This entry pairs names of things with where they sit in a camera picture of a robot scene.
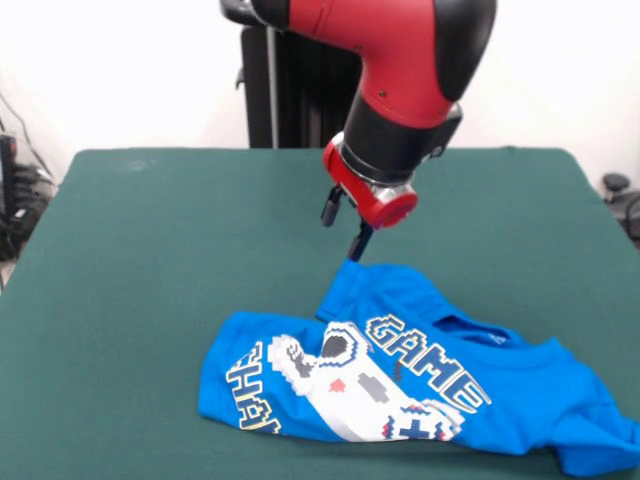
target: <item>t-shirt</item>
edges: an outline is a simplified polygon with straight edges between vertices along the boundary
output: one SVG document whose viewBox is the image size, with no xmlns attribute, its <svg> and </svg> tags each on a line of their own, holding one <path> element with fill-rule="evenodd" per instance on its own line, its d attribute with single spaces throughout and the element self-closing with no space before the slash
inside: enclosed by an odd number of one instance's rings
<svg viewBox="0 0 640 480">
<path fill-rule="evenodd" d="M 414 269 L 346 261 L 316 316 L 229 318 L 203 365 L 201 415 L 325 442 L 550 446 L 575 476 L 640 463 L 639 424 L 589 367 L 555 339 L 473 320 Z"/>
</svg>

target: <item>green felt tablecloth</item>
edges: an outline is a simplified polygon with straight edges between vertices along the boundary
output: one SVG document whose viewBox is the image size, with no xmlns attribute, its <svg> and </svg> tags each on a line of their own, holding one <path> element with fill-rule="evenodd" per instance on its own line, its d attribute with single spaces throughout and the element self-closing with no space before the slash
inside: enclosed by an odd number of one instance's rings
<svg viewBox="0 0 640 480">
<path fill-rule="evenodd" d="M 321 226 L 320 155 L 78 155 L 0 299 L 0 479 L 560 475 L 545 451 L 326 445 L 199 417 L 200 366 L 225 318 L 312 317 L 356 233 L 350 208 Z M 419 208 L 362 262 L 416 267 L 480 320 L 558 337 L 640 418 L 640 257 L 573 158 L 450 150 L 415 187 Z"/>
</svg>

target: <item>black cable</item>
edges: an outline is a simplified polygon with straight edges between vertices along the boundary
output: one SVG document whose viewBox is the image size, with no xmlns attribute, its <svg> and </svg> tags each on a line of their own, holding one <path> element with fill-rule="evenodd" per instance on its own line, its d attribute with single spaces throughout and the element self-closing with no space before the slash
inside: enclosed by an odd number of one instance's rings
<svg viewBox="0 0 640 480">
<path fill-rule="evenodd" d="M 44 162 L 40 154 L 36 151 L 36 149 L 33 147 L 33 144 L 31 143 L 31 138 L 29 137 L 29 132 L 27 131 L 27 124 L 24 122 L 24 119 L 20 115 L 18 115 L 18 112 L 16 112 L 13 109 L 11 104 L 5 98 L 2 91 L 0 91 L 0 100 L 2 100 L 2 103 L 5 104 L 5 106 L 7 107 L 7 110 L 9 110 L 22 125 L 22 133 L 24 135 L 24 141 L 27 143 L 27 146 L 29 147 L 29 150 L 31 150 L 31 153 L 33 153 L 33 156 L 36 157 L 36 160 L 38 161 L 40 166 L 44 169 L 44 171 L 47 172 L 47 175 L 53 178 L 53 174 L 51 173 L 51 170 L 49 170 L 49 167 L 47 167 L 47 164 Z"/>
</svg>

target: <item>shirt sleeve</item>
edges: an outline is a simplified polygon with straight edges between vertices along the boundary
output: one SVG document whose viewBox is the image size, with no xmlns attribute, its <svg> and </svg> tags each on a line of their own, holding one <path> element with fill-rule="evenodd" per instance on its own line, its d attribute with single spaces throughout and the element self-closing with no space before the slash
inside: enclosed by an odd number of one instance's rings
<svg viewBox="0 0 640 480">
<path fill-rule="evenodd" d="M 564 416 L 552 445 L 565 473 L 585 477 L 640 465 L 640 424 L 622 416 L 603 384 L 582 407 Z"/>
<path fill-rule="evenodd" d="M 340 319 L 363 297 L 377 298 L 410 311 L 417 317 L 437 309 L 453 309 L 433 283 L 410 267 L 396 265 L 363 266 L 345 261 L 316 312 L 325 322 Z"/>
</svg>

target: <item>graphic print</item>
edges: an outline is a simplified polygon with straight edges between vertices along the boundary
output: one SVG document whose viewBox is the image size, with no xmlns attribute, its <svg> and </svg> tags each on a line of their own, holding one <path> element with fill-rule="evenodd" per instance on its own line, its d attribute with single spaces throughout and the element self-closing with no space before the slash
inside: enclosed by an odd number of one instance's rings
<svg viewBox="0 0 640 480">
<path fill-rule="evenodd" d="M 369 357 L 371 344 L 353 323 L 329 323 L 320 357 L 293 337 L 274 337 L 267 360 L 325 423 L 350 442 L 449 441 L 464 418 L 442 402 L 408 397 Z"/>
</svg>

